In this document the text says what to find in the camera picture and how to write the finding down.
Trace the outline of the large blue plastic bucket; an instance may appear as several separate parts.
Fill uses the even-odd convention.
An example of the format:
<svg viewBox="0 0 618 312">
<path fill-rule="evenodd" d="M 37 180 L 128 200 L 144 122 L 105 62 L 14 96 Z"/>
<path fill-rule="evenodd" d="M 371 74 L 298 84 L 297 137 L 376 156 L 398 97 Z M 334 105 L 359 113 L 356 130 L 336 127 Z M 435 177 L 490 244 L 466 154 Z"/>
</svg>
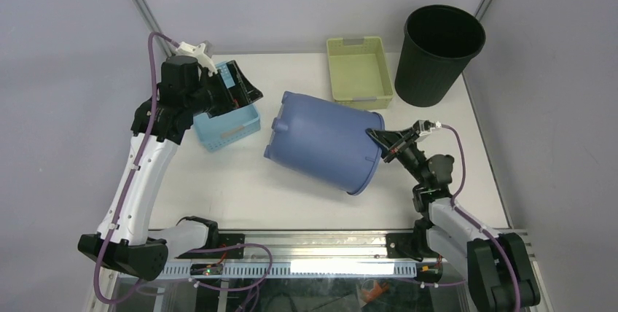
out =
<svg viewBox="0 0 618 312">
<path fill-rule="evenodd" d="M 383 116 L 311 95 L 286 91 L 264 156 L 285 168 L 358 195 L 380 163 L 367 130 L 382 130 Z"/>
</svg>

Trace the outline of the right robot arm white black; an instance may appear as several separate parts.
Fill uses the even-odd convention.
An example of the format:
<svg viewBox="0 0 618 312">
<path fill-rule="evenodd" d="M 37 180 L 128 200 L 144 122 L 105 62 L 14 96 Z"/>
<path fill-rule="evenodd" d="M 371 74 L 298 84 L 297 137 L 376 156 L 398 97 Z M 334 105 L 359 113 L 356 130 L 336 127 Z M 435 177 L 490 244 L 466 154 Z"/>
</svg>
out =
<svg viewBox="0 0 618 312">
<path fill-rule="evenodd" d="M 419 120 L 405 130 L 368 128 L 384 163 L 397 160 L 416 180 L 412 189 L 415 221 L 408 239 L 392 243 L 398 255 L 422 261 L 442 257 L 467 283 L 478 311 L 519 311 L 541 302 L 541 290 L 524 240 L 483 224 L 457 201 L 462 191 L 450 191 L 455 159 L 452 155 L 427 157 L 418 142 L 449 125 Z"/>
</svg>

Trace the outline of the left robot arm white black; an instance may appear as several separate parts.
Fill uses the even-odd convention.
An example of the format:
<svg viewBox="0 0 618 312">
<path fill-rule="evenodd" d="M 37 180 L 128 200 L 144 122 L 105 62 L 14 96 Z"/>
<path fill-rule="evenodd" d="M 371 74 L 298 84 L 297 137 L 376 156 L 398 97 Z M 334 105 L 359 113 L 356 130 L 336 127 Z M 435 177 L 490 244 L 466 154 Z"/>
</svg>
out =
<svg viewBox="0 0 618 312">
<path fill-rule="evenodd" d="M 186 55 L 162 63 L 153 94 L 135 111 L 127 165 L 110 209 L 96 232 L 81 235 L 77 245 L 101 267 L 152 281 L 169 259 L 192 250 L 202 258 L 218 252 L 213 220 L 189 216 L 164 230 L 149 229 L 167 167 L 194 118 L 230 115 L 263 97 L 236 61 L 216 69 Z"/>
</svg>

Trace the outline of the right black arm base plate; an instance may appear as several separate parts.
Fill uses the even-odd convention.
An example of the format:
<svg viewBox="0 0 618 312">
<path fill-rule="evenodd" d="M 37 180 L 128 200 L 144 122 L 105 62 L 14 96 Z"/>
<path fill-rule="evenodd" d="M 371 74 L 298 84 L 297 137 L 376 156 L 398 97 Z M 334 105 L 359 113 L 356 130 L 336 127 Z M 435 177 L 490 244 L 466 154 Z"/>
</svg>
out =
<svg viewBox="0 0 618 312">
<path fill-rule="evenodd" d="M 424 254 L 419 247 L 421 240 L 414 232 L 387 233 L 385 240 L 389 259 L 409 258 L 417 261 L 424 259 Z"/>
</svg>

